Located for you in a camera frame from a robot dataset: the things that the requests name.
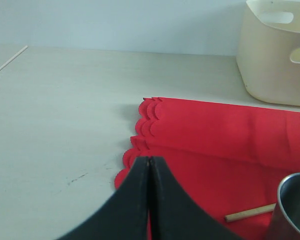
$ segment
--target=beige storage bin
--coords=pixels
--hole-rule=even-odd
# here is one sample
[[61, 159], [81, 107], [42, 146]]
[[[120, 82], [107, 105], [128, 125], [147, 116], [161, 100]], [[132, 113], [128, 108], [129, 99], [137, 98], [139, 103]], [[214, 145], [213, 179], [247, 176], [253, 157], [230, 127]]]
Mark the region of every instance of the beige storage bin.
[[256, 99], [300, 106], [300, 2], [248, 0], [236, 61]]

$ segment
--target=wooden skewer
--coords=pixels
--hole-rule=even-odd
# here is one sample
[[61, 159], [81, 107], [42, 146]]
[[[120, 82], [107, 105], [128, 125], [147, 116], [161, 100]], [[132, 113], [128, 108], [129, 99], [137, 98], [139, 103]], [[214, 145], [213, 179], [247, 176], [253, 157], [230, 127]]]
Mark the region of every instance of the wooden skewer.
[[24, 46], [20, 51], [18, 51], [15, 55], [13, 55], [8, 61], [6, 61], [4, 64], [2, 64], [0, 66], [0, 71], [5, 67], [7, 66], [9, 63], [11, 63], [16, 57], [18, 57], [20, 54], [22, 54], [22, 52], [24, 50], [26, 50], [28, 48], [28, 46]]
[[252, 217], [252, 216], [272, 212], [275, 209], [275, 206], [276, 206], [276, 204], [273, 203], [273, 204], [270, 204], [270, 205], [261, 206], [261, 207], [253, 208], [253, 209], [250, 209], [250, 210], [233, 213], [233, 214], [230, 214], [230, 215], [226, 215], [224, 217], [224, 219], [227, 223], [237, 221], [237, 220], [240, 220], [240, 219], [246, 219], [246, 218], [249, 218], [249, 217]]

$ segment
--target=red napkin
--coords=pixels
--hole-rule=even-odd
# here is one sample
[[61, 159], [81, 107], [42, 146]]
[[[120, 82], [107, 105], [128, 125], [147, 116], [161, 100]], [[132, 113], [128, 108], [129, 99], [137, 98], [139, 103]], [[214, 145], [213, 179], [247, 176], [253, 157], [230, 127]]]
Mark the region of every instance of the red napkin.
[[118, 188], [137, 156], [162, 156], [190, 197], [247, 240], [261, 240], [266, 213], [232, 223], [224, 216], [277, 201], [277, 187], [300, 172], [300, 112], [147, 98], [115, 178]]

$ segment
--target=metal cup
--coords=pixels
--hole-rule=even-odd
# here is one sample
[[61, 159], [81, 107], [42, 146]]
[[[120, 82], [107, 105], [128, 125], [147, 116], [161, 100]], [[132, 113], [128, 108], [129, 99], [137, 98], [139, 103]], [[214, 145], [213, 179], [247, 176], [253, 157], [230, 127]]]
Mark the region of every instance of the metal cup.
[[300, 240], [300, 173], [281, 181], [265, 239]]

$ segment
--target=table surface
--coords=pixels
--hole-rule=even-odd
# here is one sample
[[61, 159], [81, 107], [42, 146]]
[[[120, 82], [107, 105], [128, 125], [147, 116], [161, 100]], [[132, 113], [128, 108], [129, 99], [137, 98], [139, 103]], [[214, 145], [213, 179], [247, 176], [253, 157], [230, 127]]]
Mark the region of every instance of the table surface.
[[[0, 65], [23, 46], [0, 45]], [[0, 71], [0, 240], [55, 239], [94, 213], [143, 97], [258, 101], [235, 57], [29, 47]]]

